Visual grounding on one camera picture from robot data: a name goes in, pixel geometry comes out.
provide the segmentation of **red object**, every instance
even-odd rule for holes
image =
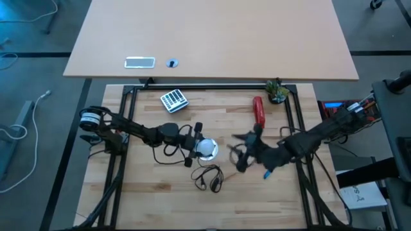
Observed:
[[[261,97],[256,96],[252,99],[252,104],[254,105],[254,115],[256,116],[256,124],[261,124],[261,127],[264,128],[265,124],[265,115],[264,115],[264,108],[263,108],[263,99]]]

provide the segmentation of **concrete floor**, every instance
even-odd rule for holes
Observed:
[[[411,13],[411,0],[402,2]],[[70,52],[89,3],[89,0],[62,1],[50,35],[41,33],[45,23],[43,20],[34,24],[0,24],[0,41],[6,37],[12,40],[4,51]],[[334,0],[333,3],[351,51],[411,49],[411,28],[394,0],[385,1],[375,12],[368,9],[369,0]],[[52,10],[52,6],[45,0],[0,0],[0,21],[35,17]],[[316,82],[318,99],[362,98],[368,95],[372,82],[396,78],[401,71],[411,66],[411,56],[354,56],[353,60],[360,81]],[[40,226],[83,85],[83,80],[62,77],[66,63],[66,58],[20,58],[13,67],[0,71],[0,108],[7,108],[0,114],[3,124],[14,122],[24,101],[35,100],[48,89],[53,91],[50,97],[39,104],[36,114],[40,142],[35,172],[9,193],[0,194],[0,230],[37,230]],[[86,105],[101,103],[106,84],[137,82],[93,80]],[[0,183],[0,189],[22,178],[31,169],[35,140],[32,123],[28,123],[28,129],[29,136],[20,142],[7,178]],[[383,159],[391,156],[382,124],[350,137],[344,146],[363,157]],[[349,155],[333,147],[331,153]],[[52,229],[68,228],[73,223],[87,155],[88,146],[77,139]],[[355,227],[383,226],[377,212],[354,211],[353,216]]]

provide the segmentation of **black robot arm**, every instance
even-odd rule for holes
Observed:
[[[266,145],[261,140],[263,129],[259,124],[256,124],[254,132],[245,135],[233,135],[233,137],[245,141],[245,153],[232,146],[229,146],[229,148],[238,156],[236,167],[239,172],[243,173],[249,167],[249,157],[254,157],[258,164],[263,164],[267,170],[273,171],[276,167],[295,162],[307,153],[315,152],[323,139],[358,126],[357,124],[363,123],[364,119],[363,108],[356,103],[351,107],[341,108],[333,117],[323,121],[311,130],[301,131],[282,139],[277,143],[278,147],[276,148]]]
[[[111,121],[104,121],[105,115],[111,116]],[[200,153],[195,151],[195,145],[198,141],[204,139],[201,134],[202,123],[196,123],[194,127],[195,134],[192,136],[191,126],[189,126],[188,133],[185,135],[180,134],[179,126],[175,123],[165,123],[155,128],[147,128],[124,118],[120,114],[113,113],[105,107],[91,106],[85,108],[80,112],[80,117],[80,128],[87,132],[94,132],[101,137],[105,141],[106,150],[109,153],[121,154],[126,138],[120,133],[124,132],[142,139],[145,144],[153,148],[164,143],[188,150],[190,152],[189,158],[201,156]]]

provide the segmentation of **potted plant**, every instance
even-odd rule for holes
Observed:
[[[268,80],[265,90],[268,93],[268,100],[273,104],[284,102],[290,92],[286,87],[281,86],[279,78],[276,78],[275,81]]]

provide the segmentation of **wooden tabletop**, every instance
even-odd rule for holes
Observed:
[[[128,56],[155,67],[125,69]],[[64,75],[358,79],[330,0],[95,0]]]
[[[297,89],[305,125],[311,128],[321,122],[313,86],[298,84]],[[122,85],[108,85],[103,106],[117,112],[122,90]],[[190,179],[191,172],[198,167],[197,162],[191,168],[186,168],[183,164],[156,164],[152,149],[137,137],[131,137],[119,206],[118,229],[306,227],[297,172],[293,164],[275,169],[267,180],[263,180],[265,169],[261,165],[255,164],[246,173],[238,173],[229,162],[229,150],[226,148],[227,144],[239,143],[231,134],[246,133],[252,129],[254,96],[263,97],[266,123],[262,139],[267,144],[276,146],[279,128],[288,125],[284,105],[270,104],[262,90],[185,90],[183,94],[189,101],[188,107],[169,114],[159,100],[164,93],[165,91],[151,90],[139,92],[133,120],[147,127],[167,122],[176,122],[179,126],[202,122],[203,135],[215,139],[219,145],[218,156],[211,162],[220,165],[226,181],[219,193],[200,191]],[[164,146],[155,149],[160,161],[174,162],[182,159],[180,153],[165,157],[163,148]],[[92,152],[102,149],[102,145],[96,146]],[[322,145],[317,153],[338,185],[328,146]],[[84,221],[83,217],[87,217],[101,199],[108,163],[109,155],[105,153],[89,160],[75,225]],[[337,217],[346,221],[344,207],[325,172],[317,160],[314,160],[313,165],[320,195]],[[205,176],[207,184],[212,177],[212,173]],[[111,206],[112,203],[109,205],[108,218]],[[311,210],[313,220],[316,221],[312,201]]]

